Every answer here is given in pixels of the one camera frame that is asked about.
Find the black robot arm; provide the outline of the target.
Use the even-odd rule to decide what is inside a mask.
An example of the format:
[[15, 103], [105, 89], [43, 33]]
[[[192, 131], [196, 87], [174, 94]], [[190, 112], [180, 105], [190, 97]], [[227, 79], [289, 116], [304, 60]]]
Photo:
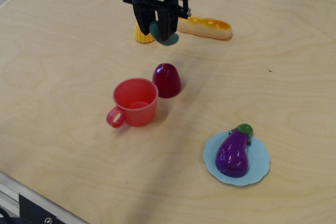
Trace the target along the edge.
[[189, 0], [123, 0], [133, 6], [133, 12], [144, 35], [152, 35], [159, 43], [170, 46], [178, 42], [178, 20], [188, 19]]

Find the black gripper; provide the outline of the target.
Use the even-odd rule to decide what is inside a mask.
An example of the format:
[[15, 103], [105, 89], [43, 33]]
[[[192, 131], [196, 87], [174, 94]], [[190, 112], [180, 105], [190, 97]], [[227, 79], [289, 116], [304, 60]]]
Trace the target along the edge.
[[168, 41], [177, 30], [178, 17], [187, 19], [191, 15], [189, 0], [123, 0], [133, 5], [133, 11], [144, 35], [150, 33], [150, 23], [155, 21], [155, 11], [158, 11], [158, 23], [161, 39]]

